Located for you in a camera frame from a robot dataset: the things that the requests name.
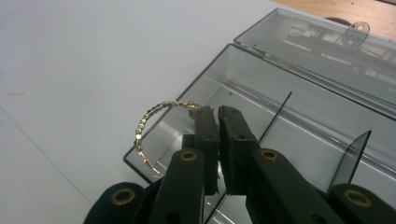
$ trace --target brass rivet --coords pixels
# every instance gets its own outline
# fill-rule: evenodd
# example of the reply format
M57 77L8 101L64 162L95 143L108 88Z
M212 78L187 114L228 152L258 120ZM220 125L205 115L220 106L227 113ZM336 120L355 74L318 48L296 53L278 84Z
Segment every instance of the brass rivet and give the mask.
M356 204L360 207L371 207L373 202L367 195L354 190L354 189L347 189L344 191L344 196L352 203Z
M180 155L183 161L195 161L198 158L198 155L192 151L186 151L181 153Z
M276 161L277 160L277 154L273 151L269 150L263 150L260 155L268 161Z
M124 205L130 203L134 199L134 196L133 189L119 189L111 195L111 202L115 205Z

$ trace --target jewelry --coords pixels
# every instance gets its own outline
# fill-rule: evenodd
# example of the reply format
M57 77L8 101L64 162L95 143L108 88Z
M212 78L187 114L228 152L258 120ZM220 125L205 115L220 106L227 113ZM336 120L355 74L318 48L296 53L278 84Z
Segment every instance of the jewelry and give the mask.
M134 140L134 148L136 148L136 151L139 153L139 156L141 156L143 158L143 162L148 166L148 168L150 168L152 171L154 171L158 175L158 176L155 175L155 177L158 177L158 178L163 177L163 174L160 171L158 171L157 169L155 169L154 166L149 161L149 158L143 154L143 144L142 144L143 134L142 134L142 132L143 132L143 129L145 128L146 123L149 120L149 118L151 118L154 114L158 113L162 109L164 109L166 107L173 107L173 106L183 106L183 107L189 109L190 111L197 111L199 108L201 108L200 105L198 105L194 102L191 102L191 101L188 101L188 102L165 101L165 102L162 102L162 103L157 104L156 106L152 107L140 120L140 123L137 125L137 128L135 130L136 136L135 136L135 140Z

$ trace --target beaded bracelet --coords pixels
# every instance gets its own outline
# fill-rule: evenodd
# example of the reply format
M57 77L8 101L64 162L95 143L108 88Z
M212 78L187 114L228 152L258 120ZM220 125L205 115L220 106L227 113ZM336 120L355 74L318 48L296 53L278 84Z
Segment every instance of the beaded bracelet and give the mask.
M142 144L143 130L144 130L149 118L154 116L154 114L158 113L162 109L164 109L166 107L173 107L173 106L183 106L183 107L189 109L190 111L196 111L199 108L201 108L200 105L198 105L194 102L191 102L191 101L188 101L188 102L165 101L165 102L159 103L156 106L152 107L140 120L140 123L137 125L137 128L135 130L136 136L135 136L135 140L134 140L134 148L139 153L139 156L141 156L143 158L143 162L148 166L148 168L150 168L153 172L155 172L158 175L158 176L156 176L156 175L155 176L159 177L159 178L163 177L163 174L160 171L158 171L157 169L155 169L154 166L149 161L149 158L143 154L143 144Z

